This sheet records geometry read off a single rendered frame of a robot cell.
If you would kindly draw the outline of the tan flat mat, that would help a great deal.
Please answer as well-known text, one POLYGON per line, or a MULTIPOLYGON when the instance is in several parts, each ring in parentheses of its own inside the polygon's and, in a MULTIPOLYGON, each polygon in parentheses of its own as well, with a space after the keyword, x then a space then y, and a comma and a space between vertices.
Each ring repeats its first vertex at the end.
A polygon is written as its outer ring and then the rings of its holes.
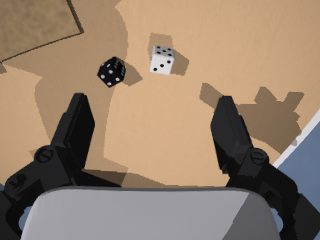
POLYGON ((68 0, 0 0, 0 61, 80 32, 68 0))

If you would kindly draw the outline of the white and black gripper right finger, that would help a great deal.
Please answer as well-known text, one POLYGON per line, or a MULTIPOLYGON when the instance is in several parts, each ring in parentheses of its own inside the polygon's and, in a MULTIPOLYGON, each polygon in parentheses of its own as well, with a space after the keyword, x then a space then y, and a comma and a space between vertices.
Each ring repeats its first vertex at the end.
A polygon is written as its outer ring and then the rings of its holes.
POLYGON ((276 209, 283 221, 281 240, 314 240, 320 213, 290 177, 269 163, 264 150, 254 148, 232 96, 219 98, 210 129, 219 169, 230 177, 225 187, 253 191, 276 209))

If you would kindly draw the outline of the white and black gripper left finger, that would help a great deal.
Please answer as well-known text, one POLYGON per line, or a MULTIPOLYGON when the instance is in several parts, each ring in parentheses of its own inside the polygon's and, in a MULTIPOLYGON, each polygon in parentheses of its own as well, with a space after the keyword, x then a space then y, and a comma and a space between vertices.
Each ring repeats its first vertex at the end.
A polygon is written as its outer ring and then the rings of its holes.
POLYGON ((74 93, 50 145, 40 147, 34 161, 10 176, 0 190, 0 240, 21 239, 19 219, 42 193, 78 186, 74 175, 85 167, 94 128, 87 95, 74 93))

